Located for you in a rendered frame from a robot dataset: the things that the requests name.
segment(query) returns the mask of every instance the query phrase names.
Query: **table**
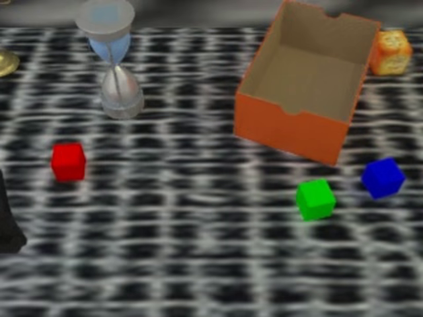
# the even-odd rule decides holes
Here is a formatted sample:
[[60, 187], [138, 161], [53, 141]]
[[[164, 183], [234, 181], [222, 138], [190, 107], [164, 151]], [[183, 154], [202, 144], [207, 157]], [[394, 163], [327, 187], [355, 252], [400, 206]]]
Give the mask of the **table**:
[[[146, 109], [117, 122], [106, 65], [74, 29], [0, 29], [20, 70], [0, 81], [0, 163], [28, 237], [0, 258], [4, 317], [423, 316], [423, 30], [408, 74], [368, 77], [336, 168], [232, 135], [233, 96], [263, 29], [143, 29], [126, 66]], [[52, 145], [87, 176], [55, 183]], [[371, 160], [408, 180], [374, 202]], [[305, 223], [298, 183], [326, 178], [334, 216]]]

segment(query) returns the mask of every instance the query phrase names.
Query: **toy block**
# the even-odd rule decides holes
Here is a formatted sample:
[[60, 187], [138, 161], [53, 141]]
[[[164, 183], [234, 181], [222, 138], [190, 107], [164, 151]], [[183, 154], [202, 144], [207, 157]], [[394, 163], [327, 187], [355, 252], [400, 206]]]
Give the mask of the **toy block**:
[[373, 199], [396, 194], [405, 181], [405, 175], [393, 158], [369, 163], [362, 174], [362, 182]]
[[16, 254], [26, 242], [11, 212], [3, 173], [0, 171], [0, 254]]
[[80, 143], [62, 143], [53, 146], [50, 166], [56, 180], [69, 182], [83, 180], [86, 158]]
[[374, 75], [401, 75], [411, 59], [412, 47], [401, 30], [379, 32], [370, 61]]
[[297, 206], [304, 221], [332, 215], [336, 198], [326, 180], [303, 182], [297, 188]]

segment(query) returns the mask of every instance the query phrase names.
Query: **open cardboard box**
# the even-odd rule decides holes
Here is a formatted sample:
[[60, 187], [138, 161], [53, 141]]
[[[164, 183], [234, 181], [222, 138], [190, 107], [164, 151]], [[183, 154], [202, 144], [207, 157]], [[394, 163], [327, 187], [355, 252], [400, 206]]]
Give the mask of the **open cardboard box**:
[[379, 28], [285, 0], [238, 87], [235, 135], [335, 165]]

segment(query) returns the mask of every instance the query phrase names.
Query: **brass object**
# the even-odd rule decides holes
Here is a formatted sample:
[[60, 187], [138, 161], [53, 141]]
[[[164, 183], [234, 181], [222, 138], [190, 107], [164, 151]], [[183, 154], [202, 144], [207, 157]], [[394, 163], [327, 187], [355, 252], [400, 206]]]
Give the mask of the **brass object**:
[[7, 76], [18, 69], [19, 57], [7, 50], [0, 50], [0, 77]]

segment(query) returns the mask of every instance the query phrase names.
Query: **hourglass base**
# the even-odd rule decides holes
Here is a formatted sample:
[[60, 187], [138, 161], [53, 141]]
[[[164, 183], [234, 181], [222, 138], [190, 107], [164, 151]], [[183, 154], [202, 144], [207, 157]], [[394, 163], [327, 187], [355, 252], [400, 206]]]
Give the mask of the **hourglass base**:
[[101, 93], [101, 103], [104, 112], [112, 119], [128, 120], [136, 117], [144, 108], [144, 93], [138, 91], [133, 99], [125, 103], [118, 103]]

